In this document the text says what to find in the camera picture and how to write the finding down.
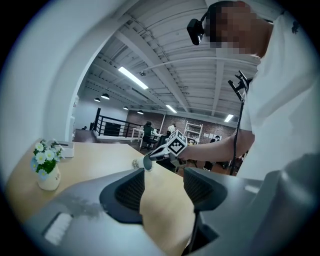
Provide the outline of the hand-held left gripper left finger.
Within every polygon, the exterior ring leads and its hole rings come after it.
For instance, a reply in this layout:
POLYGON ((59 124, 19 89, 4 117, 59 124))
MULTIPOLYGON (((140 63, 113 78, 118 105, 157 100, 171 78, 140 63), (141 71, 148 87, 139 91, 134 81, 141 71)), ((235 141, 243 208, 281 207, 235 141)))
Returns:
POLYGON ((46 256, 178 256, 160 247, 140 212, 145 171, 131 169, 73 184, 23 227, 46 256))

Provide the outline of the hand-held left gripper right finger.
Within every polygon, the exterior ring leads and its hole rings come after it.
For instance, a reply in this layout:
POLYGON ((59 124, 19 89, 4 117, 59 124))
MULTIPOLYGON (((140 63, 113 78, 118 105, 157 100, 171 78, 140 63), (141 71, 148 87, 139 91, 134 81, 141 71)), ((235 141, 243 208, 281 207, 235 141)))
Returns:
POLYGON ((188 167, 195 222, 185 256, 311 256, 319 238, 319 155, 305 154, 264 180, 188 167))

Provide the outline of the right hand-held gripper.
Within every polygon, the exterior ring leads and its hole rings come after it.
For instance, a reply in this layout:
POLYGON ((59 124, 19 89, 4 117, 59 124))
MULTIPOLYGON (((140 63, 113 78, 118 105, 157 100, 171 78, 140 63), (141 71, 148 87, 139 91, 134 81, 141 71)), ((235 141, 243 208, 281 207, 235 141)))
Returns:
POLYGON ((179 131, 173 132, 166 142, 158 146, 143 158, 143 168, 147 172, 153 170, 153 161, 169 160, 175 167, 186 165, 186 161, 179 158, 179 155, 187 148, 187 138, 179 131))

